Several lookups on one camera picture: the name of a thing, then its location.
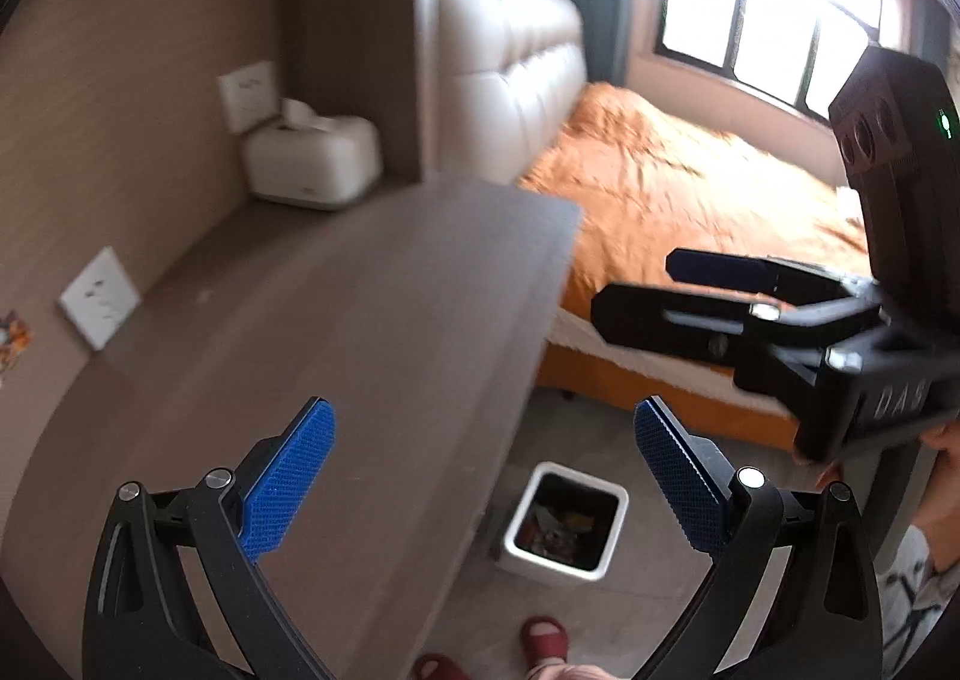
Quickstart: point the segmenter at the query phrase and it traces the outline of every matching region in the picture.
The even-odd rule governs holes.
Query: foot
[[[552,664],[565,664],[570,649],[563,624],[546,615],[535,615],[520,626],[520,643],[530,669],[528,677]]]
[[[457,664],[440,653],[427,653],[414,662],[414,680],[470,680]]]

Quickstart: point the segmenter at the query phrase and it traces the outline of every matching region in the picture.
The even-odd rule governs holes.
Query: green indicator light
[[[948,139],[952,139],[953,130],[950,127],[950,118],[947,116],[947,113],[943,109],[940,110],[940,130],[944,132],[944,136]]]

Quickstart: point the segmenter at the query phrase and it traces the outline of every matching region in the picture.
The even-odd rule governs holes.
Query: white tufted headboard
[[[570,0],[440,0],[440,168],[522,174],[584,86],[581,29]]]

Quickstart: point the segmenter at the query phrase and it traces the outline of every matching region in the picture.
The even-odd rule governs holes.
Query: white trash can
[[[610,566],[629,501],[613,482],[550,461],[537,464],[497,563],[549,585],[595,582]]]

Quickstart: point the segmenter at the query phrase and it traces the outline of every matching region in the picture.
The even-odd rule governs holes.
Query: tiled floor
[[[742,442],[720,441],[733,466],[751,464],[780,487],[802,488],[813,473],[790,456]],[[508,520],[531,470],[550,460],[618,482],[630,508],[607,576],[599,583],[552,588],[494,565],[490,549]],[[752,644],[776,592],[785,554],[768,578],[728,653],[739,660]],[[565,402],[557,391],[530,399],[487,520],[464,562],[426,648],[457,660],[472,680],[523,677],[518,626],[534,614],[559,618],[572,641],[571,659],[630,677],[683,612],[709,568],[686,544],[683,531],[643,463],[629,413],[587,399]]]

